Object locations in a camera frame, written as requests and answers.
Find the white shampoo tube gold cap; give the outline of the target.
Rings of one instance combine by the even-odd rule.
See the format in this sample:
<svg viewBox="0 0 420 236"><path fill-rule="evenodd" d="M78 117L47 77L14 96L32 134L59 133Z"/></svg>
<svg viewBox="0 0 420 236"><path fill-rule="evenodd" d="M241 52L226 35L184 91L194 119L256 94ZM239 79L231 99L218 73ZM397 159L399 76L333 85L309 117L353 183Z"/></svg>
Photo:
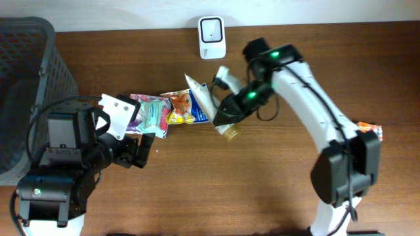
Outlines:
<svg viewBox="0 0 420 236"><path fill-rule="evenodd" d="M209 89L206 85L199 84L196 80L188 76L187 74L184 75L188 86L192 94L194 95L198 106L204 112L206 117L208 118L209 122L212 123L215 115L217 114L217 108L213 105L211 99L214 100L216 104L219 102L212 98L209 92ZM214 125L215 130L227 140L232 140L233 138L239 136L241 134L241 129L239 125L229 124L229 125Z"/></svg>

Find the red purple tissue pack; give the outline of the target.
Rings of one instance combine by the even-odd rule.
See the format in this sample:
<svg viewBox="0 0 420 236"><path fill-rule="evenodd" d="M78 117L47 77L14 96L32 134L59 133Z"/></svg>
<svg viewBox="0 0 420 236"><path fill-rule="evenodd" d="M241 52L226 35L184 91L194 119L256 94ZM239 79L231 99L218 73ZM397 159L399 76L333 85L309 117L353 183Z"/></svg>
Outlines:
<svg viewBox="0 0 420 236"><path fill-rule="evenodd" d="M172 106L169 99L164 98L164 97L160 97L160 96L150 96L150 95L145 95L145 94L131 94L129 96L129 98L132 98L132 99L140 102L140 105L141 105L142 102L147 102L147 101L150 101L150 100L163 100L165 102L165 104L163 106L163 113L162 113L162 118L161 118L161 127L166 131L166 136L167 136L167 130L168 130L169 125L167 123L166 118L167 118L167 115L169 114L169 112L171 111L171 106ZM132 123L129 123L129 126L127 127L126 133L127 134L141 134L140 132L138 132L136 130L136 126L139 123L140 123L140 110L138 111L136 119Z"/></svg>

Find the blue yellow paste sachet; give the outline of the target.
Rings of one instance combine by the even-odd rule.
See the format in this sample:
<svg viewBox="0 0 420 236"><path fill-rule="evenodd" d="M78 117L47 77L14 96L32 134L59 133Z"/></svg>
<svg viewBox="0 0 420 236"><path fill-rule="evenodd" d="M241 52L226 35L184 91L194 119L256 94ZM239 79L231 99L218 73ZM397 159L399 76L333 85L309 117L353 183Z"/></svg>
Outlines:
<svg viewBox="0 0 420 236"><path fill-rule="evenodd" d="M160 96L168 98L172 105L171 111L166 118L169 125L209 122L190 88L176 92L166 92L160 94Z"/></svg>

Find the teal toilet tissue pack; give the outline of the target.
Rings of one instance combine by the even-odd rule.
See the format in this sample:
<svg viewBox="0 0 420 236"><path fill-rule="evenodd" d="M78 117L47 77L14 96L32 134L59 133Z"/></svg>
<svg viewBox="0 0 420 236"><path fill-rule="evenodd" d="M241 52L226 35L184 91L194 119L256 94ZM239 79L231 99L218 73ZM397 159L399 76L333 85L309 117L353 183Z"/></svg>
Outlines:
<svg viewBox="0 0 420 236"><path fill-rule="evenodd" d="M161 127L163 100L150 100L140 105L140 123L136 130L141 134L154 133L158 138L164 138L166 131Z"/></svg>

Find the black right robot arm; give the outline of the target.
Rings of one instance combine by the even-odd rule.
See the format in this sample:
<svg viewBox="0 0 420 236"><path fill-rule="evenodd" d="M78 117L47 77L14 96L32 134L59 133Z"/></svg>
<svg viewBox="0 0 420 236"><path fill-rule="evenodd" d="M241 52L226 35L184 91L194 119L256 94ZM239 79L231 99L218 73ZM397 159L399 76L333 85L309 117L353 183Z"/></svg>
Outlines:
<svg viewBox="0 0 420 236"><path fill-rule="evenodd" d="M310 173L320 199L309 235L349 235L356 222L356 206L377 183L381 141L362 131L331 100L310 66L291 44L270 48L263 38L243 49L247 81L241 83L221 66L212 85L231 93L215 107L213 124L237 124L268 103L282 97L311 135L318 159Z"/></svg>

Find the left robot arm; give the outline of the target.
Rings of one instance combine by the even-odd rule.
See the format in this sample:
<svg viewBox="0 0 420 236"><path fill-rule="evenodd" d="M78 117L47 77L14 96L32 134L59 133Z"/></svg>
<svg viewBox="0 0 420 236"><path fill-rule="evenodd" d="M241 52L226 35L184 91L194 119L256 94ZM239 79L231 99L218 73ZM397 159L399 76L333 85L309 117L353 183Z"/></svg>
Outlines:
<svg viewBox="0 0 420 236"><path fill-rule="evenodd" d="M117 121L89 96L73 96L42 108L49 142L30 155L31 168L10 198L10 216L20 235L79 235L87 202L112 163L144 168L155 139L114 135Z"/></svg>

